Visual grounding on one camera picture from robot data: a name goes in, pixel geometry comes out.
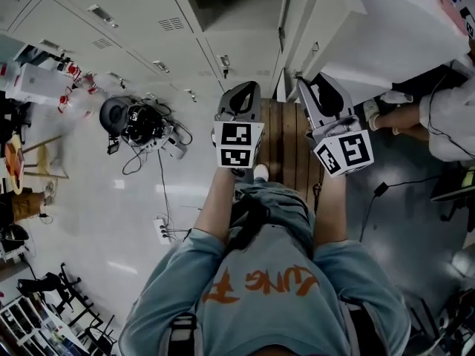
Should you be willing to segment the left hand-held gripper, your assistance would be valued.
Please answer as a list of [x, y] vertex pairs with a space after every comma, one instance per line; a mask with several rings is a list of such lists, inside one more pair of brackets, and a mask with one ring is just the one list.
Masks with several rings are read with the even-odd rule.
[[263, 132], [260, 85], [255, 81], [244, 82], [226, 91], [214, 116], [211, 134], [218, 166], [252, 168]]

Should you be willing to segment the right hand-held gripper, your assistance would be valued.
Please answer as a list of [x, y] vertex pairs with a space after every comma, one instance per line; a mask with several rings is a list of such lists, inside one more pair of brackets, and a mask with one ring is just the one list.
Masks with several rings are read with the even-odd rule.
[[319, 73], [312, 81], [296, 78], [301, 107], [311, 126], [306, 133], [311, 151], [331, 177], [351, 174], [374, 163], [369, 132], [353, 115], [350, 94], [334, 78]]

